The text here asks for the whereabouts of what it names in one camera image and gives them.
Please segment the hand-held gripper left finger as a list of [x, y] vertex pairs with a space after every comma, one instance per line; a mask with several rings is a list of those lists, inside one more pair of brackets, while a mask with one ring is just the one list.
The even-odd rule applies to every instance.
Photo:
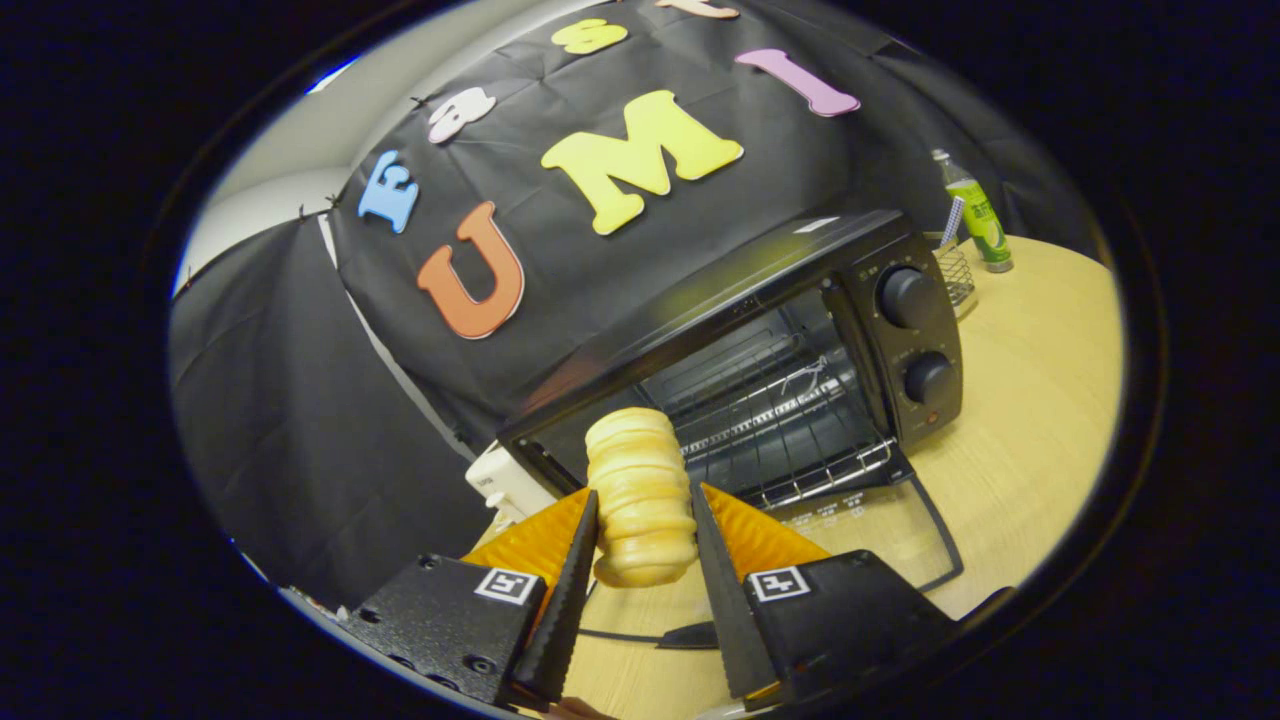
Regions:
[[596, 546], [580, 489], [463, 559], [425, 553], [344, 624], [376, 656], [498, 708], [561, 701]]

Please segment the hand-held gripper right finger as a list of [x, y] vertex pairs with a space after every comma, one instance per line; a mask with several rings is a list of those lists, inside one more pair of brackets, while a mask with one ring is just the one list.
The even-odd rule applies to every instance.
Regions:
[[874, 689], [961, 630], [869, 550], [822, 553], [701, 483], [692, 489], [692, 515], [726, 680], [749, 711]]

